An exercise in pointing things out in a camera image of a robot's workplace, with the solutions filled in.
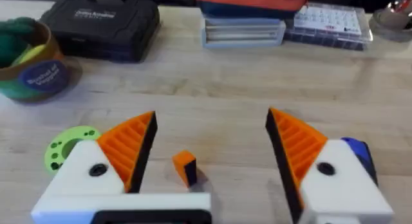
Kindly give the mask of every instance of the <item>small orange cube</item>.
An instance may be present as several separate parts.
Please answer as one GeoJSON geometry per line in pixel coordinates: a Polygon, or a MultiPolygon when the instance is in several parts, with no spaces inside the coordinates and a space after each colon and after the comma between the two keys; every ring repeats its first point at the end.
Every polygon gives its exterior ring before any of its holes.
{"type": "Polygon", "coordinates": [[[174,168],[187,187],[198,181],[196,174],[196,158],[188,150],[183,150],[173,156],[174,168]]]}

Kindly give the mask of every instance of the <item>black screw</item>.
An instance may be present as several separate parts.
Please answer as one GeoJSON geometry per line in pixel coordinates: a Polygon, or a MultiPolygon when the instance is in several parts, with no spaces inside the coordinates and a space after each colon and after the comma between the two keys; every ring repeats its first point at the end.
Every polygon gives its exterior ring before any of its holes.
{"type": "Polygon", "coordinates": [[[319,170],[319,172],[325,175],[328,175],[328,176],[332,176],[336,173],[335,167],[332,166],[330,163],[326,163],[326,162],[321,162],[317,164],[317,170],[319,170]]]}
{"type": "Polygon", "coordinates": [[[108,167],[103,163],[95,164],[90,170],[90,176],[101,176],[108,171],[108,167]]]}
{"type": "Polygon", "coordinates": [[[59,169],[60,166],[59,166],[58,163],[53,162],[53,163],[50,164],[50,167],[51,167],[51,169],[53,169],[53,170],[57,170],[57,169],[59,169]]]}

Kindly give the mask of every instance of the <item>green gear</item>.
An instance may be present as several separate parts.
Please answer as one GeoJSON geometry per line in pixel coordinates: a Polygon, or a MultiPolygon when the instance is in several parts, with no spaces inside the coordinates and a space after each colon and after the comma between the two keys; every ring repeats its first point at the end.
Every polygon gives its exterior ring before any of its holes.
{"type": "Polygon", "coordinates": [[[50,142],[44,154],[44,164],[47,170],[56,173],[77,142],[96,140],[99,136],[99,131],[90,126],[72,127],[61,132],[50,142]]]}

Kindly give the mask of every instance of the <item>black tool case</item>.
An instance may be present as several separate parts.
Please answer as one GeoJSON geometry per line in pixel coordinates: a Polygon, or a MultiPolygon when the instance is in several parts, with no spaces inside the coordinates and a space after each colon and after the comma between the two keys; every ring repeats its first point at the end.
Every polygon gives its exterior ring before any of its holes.
{"type": "Polygon", "coordinates": [[[126,0],[121,5],[61,0],[41,21],[50,27],[65,55],[139,62],[159,25],[159,11],[150,0],[126,0]]]}

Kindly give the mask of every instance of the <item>wooden tabletop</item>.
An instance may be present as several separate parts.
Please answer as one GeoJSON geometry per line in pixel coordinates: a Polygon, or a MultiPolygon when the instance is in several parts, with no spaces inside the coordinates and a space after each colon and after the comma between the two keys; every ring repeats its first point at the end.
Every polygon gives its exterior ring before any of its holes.
{"type": "MultiPolygon", "coordinates": [[[[39,18],[52,4],[0,1],[0,20],[39,18]]],[[[0,97],[0,223],[31,223],[52,179],[43,165],[62,130],[102,132],[155,110],[158,133],[142,192],[187,192],[168,169],[188,149],[209,181],[215,223],[287,224],[290,215],[272,145],[269,106],[330,138],[371,147],[394,223],[412,223],[412,49],[375,38],[361,53],[284,43],[278,48],[206,50],[197,8],[161,7],[162,27],[145,62],[71,59],[79,83],[55,99],[23,105],[0,97]]]]}

